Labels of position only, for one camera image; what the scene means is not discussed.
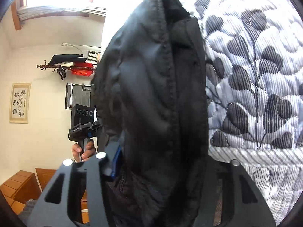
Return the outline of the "person's left hand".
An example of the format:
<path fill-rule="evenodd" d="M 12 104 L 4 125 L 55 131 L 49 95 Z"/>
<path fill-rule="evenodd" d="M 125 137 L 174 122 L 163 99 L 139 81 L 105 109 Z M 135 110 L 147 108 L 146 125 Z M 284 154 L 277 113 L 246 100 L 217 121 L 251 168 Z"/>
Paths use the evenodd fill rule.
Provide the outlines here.
<path fill-rule="evenodd" d="M 88 141 L 84 150 L 79 144 L 73 144 L 71 151 L 75 162 L 87 161 L 96 154 L 96 148 L 92 139 Z"/>

